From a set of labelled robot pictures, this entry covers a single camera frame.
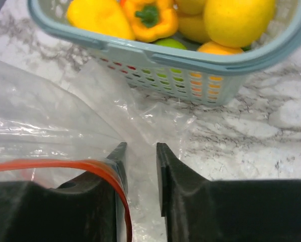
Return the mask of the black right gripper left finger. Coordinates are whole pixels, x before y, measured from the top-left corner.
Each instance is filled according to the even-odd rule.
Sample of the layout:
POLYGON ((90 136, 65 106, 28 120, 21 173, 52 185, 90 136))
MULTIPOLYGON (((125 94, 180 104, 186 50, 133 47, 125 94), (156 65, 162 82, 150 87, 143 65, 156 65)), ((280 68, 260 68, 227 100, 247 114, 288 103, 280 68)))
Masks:
POLYGON ((0 181, 0 241, 127 241, 127 144, 104 160, 15 159, 0 172, 74 168, 82 174, 59 187, 0 181))

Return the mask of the yellow apple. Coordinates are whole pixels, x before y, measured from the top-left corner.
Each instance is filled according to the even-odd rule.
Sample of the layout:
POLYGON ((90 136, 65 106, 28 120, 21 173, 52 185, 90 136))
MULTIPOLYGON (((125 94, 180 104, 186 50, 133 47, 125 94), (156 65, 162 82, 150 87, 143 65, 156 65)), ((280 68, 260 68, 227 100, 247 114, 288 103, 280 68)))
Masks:
POLYGON ((245 47, 266 31, 276 1, 207 1, 203 20, 210 39, 226 47, 245 47))

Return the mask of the large yellow bell pepper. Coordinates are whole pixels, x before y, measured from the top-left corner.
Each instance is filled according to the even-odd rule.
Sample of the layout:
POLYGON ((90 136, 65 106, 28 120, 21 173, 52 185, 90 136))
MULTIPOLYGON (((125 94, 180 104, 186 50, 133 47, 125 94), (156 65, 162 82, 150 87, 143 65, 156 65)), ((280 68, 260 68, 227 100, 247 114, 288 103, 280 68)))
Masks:
POLYGON ((131 25, 117 1, 73 0, 66 18, 72 26, 80 29, 135 40, 131 25))

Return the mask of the small yellow bell pepper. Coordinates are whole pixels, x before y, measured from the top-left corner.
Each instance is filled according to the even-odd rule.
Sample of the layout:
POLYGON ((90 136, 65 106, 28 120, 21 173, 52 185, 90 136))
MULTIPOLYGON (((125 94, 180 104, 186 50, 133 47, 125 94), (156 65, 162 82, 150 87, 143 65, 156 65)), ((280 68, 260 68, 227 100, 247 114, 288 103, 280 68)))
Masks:
POLYGON ((178 16, 172 0, 125 0, 120 4, 138 41, 154 42, 178 30, 178 16))

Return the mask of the orange yellow peach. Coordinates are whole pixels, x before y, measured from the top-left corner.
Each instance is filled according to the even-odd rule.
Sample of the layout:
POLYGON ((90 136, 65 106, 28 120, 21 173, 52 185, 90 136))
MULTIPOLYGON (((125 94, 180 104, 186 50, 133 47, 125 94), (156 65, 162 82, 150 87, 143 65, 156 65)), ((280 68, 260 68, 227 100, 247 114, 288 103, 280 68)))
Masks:
POLYGON ((197 51, 202 53, 217 54, 217 55, 234 55, 234 54, 241 54, 244 52, 241 48, 226 47, 214 41, 209 41, 201 45, 197 49, 197 51))

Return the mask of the green lime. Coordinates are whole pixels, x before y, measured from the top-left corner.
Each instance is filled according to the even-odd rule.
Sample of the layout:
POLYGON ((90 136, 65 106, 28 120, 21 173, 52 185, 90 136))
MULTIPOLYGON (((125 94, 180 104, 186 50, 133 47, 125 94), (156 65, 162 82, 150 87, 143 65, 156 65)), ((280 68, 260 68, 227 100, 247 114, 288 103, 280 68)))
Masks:
POLYGON ((171 47, 171 48, 177 48, 177 49, 183 49, 187 50, 186 46, 184 46, 179 41, 173 39, 173 38, 163 38, 159 39, 155 42, 153 42, 155 45, 164 46, 164 47, 171 47))

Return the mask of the clear zip top bag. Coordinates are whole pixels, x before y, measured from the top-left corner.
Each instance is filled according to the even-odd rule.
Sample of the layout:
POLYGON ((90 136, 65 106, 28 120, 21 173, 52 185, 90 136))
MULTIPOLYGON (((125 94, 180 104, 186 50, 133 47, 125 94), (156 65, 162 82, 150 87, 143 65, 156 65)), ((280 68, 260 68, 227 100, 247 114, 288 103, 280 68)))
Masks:
MULTIPOLYGON (((64 86, 0 61, 0 163, 15 159, 104 160, 127 144, 128 234, 166 241, 161 216, 157 143, 182 158, 195 116, 145 103, 118 74, 89 61, 64 86)), ((74 168, 0 172, 0 182, 57 188, 82 174, 74 168)))

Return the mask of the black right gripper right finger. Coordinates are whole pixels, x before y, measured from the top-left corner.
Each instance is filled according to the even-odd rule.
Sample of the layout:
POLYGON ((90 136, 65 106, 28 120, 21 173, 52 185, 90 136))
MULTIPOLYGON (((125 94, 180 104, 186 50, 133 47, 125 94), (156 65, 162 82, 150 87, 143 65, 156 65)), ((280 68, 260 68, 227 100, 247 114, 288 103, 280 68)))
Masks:
POLYGON ((156 152, 168 241, 301 241, 301 179, 210 181, 156 152))

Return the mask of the light blue plastic basket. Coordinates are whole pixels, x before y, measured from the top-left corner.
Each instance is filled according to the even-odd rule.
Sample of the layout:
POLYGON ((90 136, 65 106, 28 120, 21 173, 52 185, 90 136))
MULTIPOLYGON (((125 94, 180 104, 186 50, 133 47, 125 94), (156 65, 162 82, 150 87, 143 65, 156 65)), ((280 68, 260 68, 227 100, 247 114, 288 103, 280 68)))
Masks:
POLYGON ((277 64, 301 45, 301 1, 278 1, 274 19, 244 54, 197 52, 195 43, 175 38, 186 50, 128 41, 70 26, 69 1, 28 1, 35 23, 47 34, 86 47, 95 60, 133 86, 208 106, 225 105, 249 74, 277 64))

